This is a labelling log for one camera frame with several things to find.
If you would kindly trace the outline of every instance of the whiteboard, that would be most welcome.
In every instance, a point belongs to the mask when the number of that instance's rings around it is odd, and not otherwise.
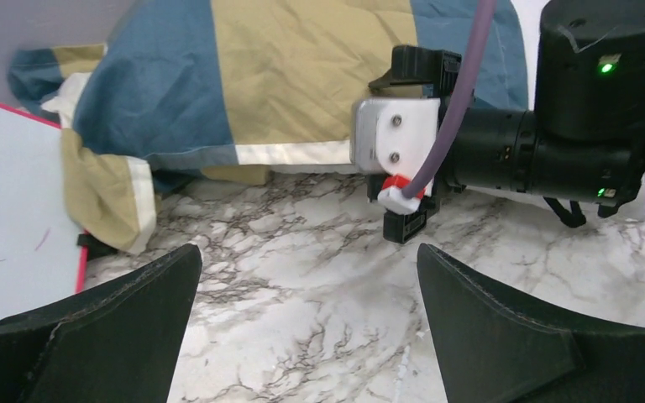
[[[60,130],[0,107],[0,319],[81,286],[81,229],[63,200]]]

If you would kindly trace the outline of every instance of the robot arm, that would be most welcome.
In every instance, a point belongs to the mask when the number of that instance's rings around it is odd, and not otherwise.
[[[608,8],[620,11],[609,14]],[[385,214],[386,239],[405,243],[421,231],[438,211],[438,193],[448,188],[540,195],[570,227],[585,223],[578,202],[595,203],[599,216],[609,217],[637,197],[645,174],[645,5],[553,0],[540,32],[534,111],[468,109],[448,156],[431,152],[439,142],[430,142],[436,133],[428,127],[443,129],[453,112],[449,96],[458,87],[460,55],[393,49],[391,69],[370,89],[427,85],[432,96],[371,98],[356,108],[351,157],[368,174],[370,200],[379,196],[392,207]],[[416,113],[410,122],[403,111],[412,102],[427,110],[436,102],[438,113]],[[381,118],[386,115],[392,118]],[[423,163],[420,154],[427,155]],[[432,164],[441,166],[430,181],[423,168]],[[413,176],[422,178],[423,195],[415,186],[404,192]],[[385,191],[395,187],[395,194]],[[558,199],[570,200],[570,210]]]

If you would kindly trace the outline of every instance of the white stripe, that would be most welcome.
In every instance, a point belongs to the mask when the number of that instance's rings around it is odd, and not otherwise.
[[[157,211],[155,209],[155,189],[152,184],[152,173],[146,161],[134,157],[127,158],[129,174],[132,178],[134,205],[137,208],[139,235],[126,250],[129,254],[141,254],[147,248],[149,238],[155,231]]]
[[[236,144],[240,165],[349,164],[349,141],[288,144]]]
[[[73,127],[76,105],[92,73],[73,73],[63,81],[58,94],[40,106],[44,111],[58,113],[62,128]]]

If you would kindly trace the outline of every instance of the beige fabric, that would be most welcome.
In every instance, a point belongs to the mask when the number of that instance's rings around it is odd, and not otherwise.
[[[60,65],[60,73],[64,78],[73,73],[89,73],[95,70],[105,55],[104,44],[89,44],[83,46],[56,46],[51,48],[55,59]]]
[[[215,181],[232,181],[245,185],[265,185],[270,178],[267,165],[211,166],[204,168],[202,174]]]
[[[417,42],[408,0],[211,4],[236,145],[349,139],[350,106],[389,68],[392,46]]]
[[[66,208],[95,238],[128,251],[141,231],[126,157],[95,155],[78,133],[62,130]]]

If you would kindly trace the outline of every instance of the green led light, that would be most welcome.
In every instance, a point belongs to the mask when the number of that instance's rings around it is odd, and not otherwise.
[[[615,65],[612,63],[605,63],[604,65],[600,66],[600,73],[602,74],[609,74],[613,72],[615,69]]]

